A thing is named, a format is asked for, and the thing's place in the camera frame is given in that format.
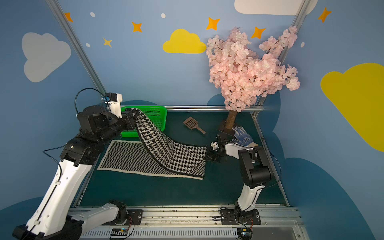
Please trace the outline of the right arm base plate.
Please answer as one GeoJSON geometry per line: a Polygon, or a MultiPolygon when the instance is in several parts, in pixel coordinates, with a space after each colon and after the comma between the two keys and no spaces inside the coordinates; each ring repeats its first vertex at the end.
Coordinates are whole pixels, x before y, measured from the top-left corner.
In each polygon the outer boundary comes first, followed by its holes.
{"type": "Polygon", "coordinates": [[[251,211],[240,211],[239,208],[228,209],[222,207],[219,209],[222,225],[261,225],[261,216],[259,211],[253,209],[251,211]]]}

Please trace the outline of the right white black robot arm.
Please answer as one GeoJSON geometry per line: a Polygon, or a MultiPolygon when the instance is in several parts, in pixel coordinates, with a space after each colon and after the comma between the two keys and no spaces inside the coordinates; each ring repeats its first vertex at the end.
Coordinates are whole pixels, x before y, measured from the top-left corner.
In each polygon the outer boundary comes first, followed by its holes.
{"type": "Polygon", "coordinates": [[[266,149],[253,142],[249,144],[211,143],[207,153],[209,160],[217,162],[226,156],[239,160],[244,185],[232,209],[220,208],[221,216],[218,220],[222,225],[260,225],[261,217],[256,209],[256,202],[262,190],[275,177],[266,149]]]}

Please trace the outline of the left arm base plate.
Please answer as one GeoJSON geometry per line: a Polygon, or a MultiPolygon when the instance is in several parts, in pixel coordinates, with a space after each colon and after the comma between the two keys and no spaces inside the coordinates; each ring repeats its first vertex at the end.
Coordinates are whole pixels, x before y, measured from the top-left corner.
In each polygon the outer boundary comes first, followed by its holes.
{"type": "Polygon", "coordinates": [[[143,212],[143,210],[127,209],[126,212],[122,214],[122,222],[120,225],[140,226],[143,219],[143,212]]]}

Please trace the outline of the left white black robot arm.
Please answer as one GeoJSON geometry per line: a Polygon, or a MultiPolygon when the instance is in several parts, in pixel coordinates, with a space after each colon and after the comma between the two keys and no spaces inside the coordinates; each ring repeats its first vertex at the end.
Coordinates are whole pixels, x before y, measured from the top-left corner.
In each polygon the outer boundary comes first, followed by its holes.
{"type": "Polygon", "coordinates": [[[17,240],[78,240],[84,233],[108,222],[124,224],[127,206],[112,201],[84,215],[70,216],[68,211],[84,178],[97,162],[107,143],[125,130],[135,130],[137,110],[108,112],[102,106],[90,106],[78,113],[79,134],[63,146],[56,175],[42,202],[25,225],[17,226],[17,240]]]}

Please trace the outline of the black white knitted scarf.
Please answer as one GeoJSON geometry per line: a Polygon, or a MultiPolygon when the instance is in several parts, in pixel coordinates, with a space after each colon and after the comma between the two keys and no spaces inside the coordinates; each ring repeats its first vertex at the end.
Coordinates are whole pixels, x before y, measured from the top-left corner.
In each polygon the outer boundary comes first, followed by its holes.
{"type": "Polygon", "coordinates": [[[143,111],[133,112],[140,141],[111,141],[99,171],[204,179],[206,147],[178,143],[159,130],[143,111]]]}

